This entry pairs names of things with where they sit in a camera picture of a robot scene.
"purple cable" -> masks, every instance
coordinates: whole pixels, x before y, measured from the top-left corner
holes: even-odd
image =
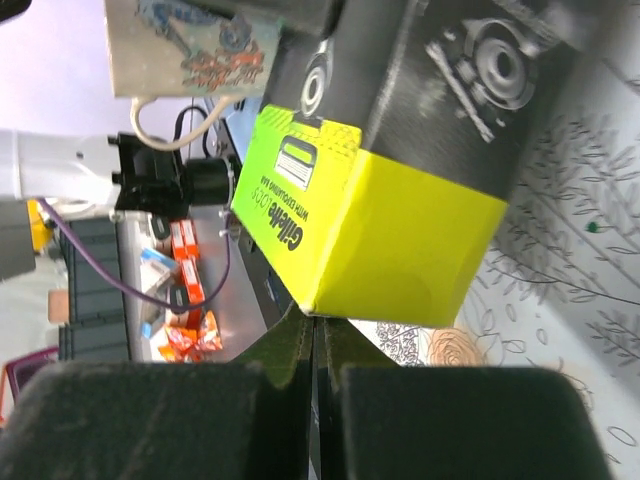
[[[218,284],[218,286],[213,290],[213,292],[211,292],[209,296],[207,296],[207,298],[205,298],[200,303],[192,303],[191,305],[188,305],[188,306],[174,305],[172,303],[165,302],[163,300],[159,300],[155,297],[147,295],[146,293],[142,293],[139,290],[136,290],[135,288],[133,288],[131,285],[127,285],[126,283],[122,282],[121,280],[111,275],[111,273],[109,273],[109,271],[106,268],[104,268],[100,264],[100,262],[96,260],[96,258],[93,255],[91,255],[91,252],[87,250],[87,247],[84,246],[84,244],[82,243],[82,240],[80,240],[78,236],[75,234],[75,232],[71,230],[71,227],[65,223],[65,221],[58,214],[58,212],[56,212],[56,210],[51,205],[49,205],[49,203],[44,198],[38,198],[37,200],[38,200],[38,203],[42,206],[43,210],[47,212],[47,214],[56,223],[56,225],[58,225],[58,228],[60,228],[62,233],[64,233],[65,236],[69,239],[71,244],[76,248],[76,250],[78,250],[78,252],[80,252],[80,255],[82,255],[85,258],[87,263],[89,263],[89,265],[91,265],[93,269],[96,272],[98,272],[98,274],[102,278],[104,278],[107,283],[114,286],[115,288],[120,290],[122,293],[130,295],[132,297],[139,298],[140,300],[144,300],[145,302],[150,302],[158,307],[167,308],[175,312],[185,312],[188,310],[196,310],[198,308],[206,307],[207,304],[211,300],[213,300],[216,297],[216,295],[218,295],[218,293],[220,293],[220,290],[222,290],[222,287],[227,281],[227,277],[229,276],[229,270],[231,269],[231,246],[229,245],[228,233],[225,233],[224,235],[225,246],[227,250],[226,252],[227,264],[224,268],[224,273],[222,274],[222,278],[220,279],[220,283]],[[225,219],[224,228],[225,230],[229,228],[229,215],[227,215],[227,218]]]

